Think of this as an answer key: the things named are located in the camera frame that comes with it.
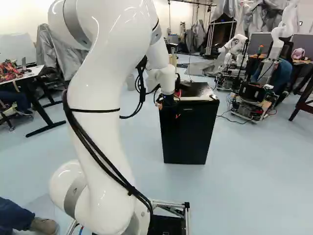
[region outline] wooden stand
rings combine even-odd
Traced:
[[[313,107],[309,104],[313,103],[313,100],[307,101],[311,93],[313,92],[313,79],[311,78],[306,89],[302,93],[294,112],[292,113],[291,117],[289,118],[289,121],[293,121],[295,116],[297,116],[298,112],[300,110],[303,110],[305,112],[308,112],[310,114],[313,114]]]

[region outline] cable bundle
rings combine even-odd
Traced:
[[[152,224],[152,216],[153,216],[153,207],[152,207],[151,201],[127,181],[127,179],[119,172],[119,170],[113,165],[113,163],[105,156],[105,154],[93,142],[90,136],[84,131],[82,126],[79,124],[79,122],[73,115],[73,110],[68,105],[67,91],[63,93],[63,109],[73,131],[77,135],[80,142],[84,145],[86,150],[90,153],[92,158],[98,163],[98,165],[107,173],[108,176],[110,176],[118,184],[120,184],[123,188],[125,188],[128,191],[129,196],[132,196],[132,195],[135,196],[140,202],[142,202],[148,208],[148,211],[150,212],[150,224],[149,224],[149,228],[150,228]],[[108,112],[116,112],[116,110],[111,110],[111,111],[108,111],[108,110],[103,110],[103,111],[74,110],[74,112],[108,113]],[[97,155],[101,157],[101,159],[109,166],[109,168],[106,167],[102,163],[102,161],[98,158]]]

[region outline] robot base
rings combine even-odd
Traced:
[[[247,121],[258,124],[269,116],[269,112],[274,109],[272,102],[264,99],[262,102],[253,102],[242,99],[239,95],[231,93],[231,97],[234,98],[231,114],[239,116]],[[274,104],[278,99],[278,96],[274,95]]]
[[[153,209],[160,208],[173,216],[153,215],[153,227],[147,235],[190,235],[190,205],[152,200]],[[66,235],[72,235],[77,222],[73,220]]]

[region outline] black strap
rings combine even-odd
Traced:
[[[71,113],[71,112],[77,112],[77,113],[114,113],[117,111],[120,111],[120,108],[118,109],[111,109],[111,110],[85,110],[85,109],[71,109],[67,102],[67,90],[63,92],[62,95],[63,100],[63,109],[65,113]]]
[[[85,110],[85,109],[70,109],[72,112],[77,113],[114,113],[120,111],[121,109],[111,109],[111,110]]]
[[[137,194],[137,190],[134,186],[129,186],[130,188],[128,188],[128,195],[132,196],[132,195],[136,195]]]

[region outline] black table leg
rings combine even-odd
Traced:
[[[294,68],[294,71],[291,74],[291,84],[288,89],[289,93],[293,91],[293,87],[298,79],[298,76],[303,68],[303,65],[294,65],[293,68]]]
[[[47,98],[49,99],[50,101],[50,104],[46,104],[46,105],[43,105],[43,108],[47,108],[47,107],[51,107],[53,105],[56,105],[56,104],[61,104],[62,101],[54,101],[49,89],[47,88],[47,86],[42,82],[42,80],[40,78],[37,78],[37,82],[39,84],[39,86],[42,88],[42,90],[44,91],[45,95],[47,96]]]
[[[307,99],[309,98],[309,96],[311,95],[313,91],[313,79],[311,79],[306,87],[306,89],[304,90],[304,92],[302,93],[294,112],[292,113],[291,117],[289,118],[289,121],[293,121],[293,119],[295,118],[295,116],[297,116],[298,112],[300,110],[306,111],[308,113],[313,114],[313,107],[309,106],[308,104],[312,103],[313,101],[307,101]]]
[[[47,126],[45,127],[42,127],[36,131],[33,131],[31,133],[28,133],[26,135],[26,137],[31,137],[33,135],[36,135],[36,134],[39,134],[39,133],[42,133],[46,130],[50,130],[54,127],[57,127],[57,126],[60,126],[60,125],[63,125],[66,123],[66,121],[59,121],[59,122],[53,122],[50,117],[48,116],[48,114],[45,112],[45,110],[43,109],[43,107],[41,106],[40,102],[35,98],[34,94],[32,93],[32,91],[30,90],[29,88],[29,85],[26,84],[24,86],[24,91],[27,95],[27,98],[29,99],[29,101],[34,105],[36,111],[40,114],[40,116],[45,120],[45,122],[47,123]]]

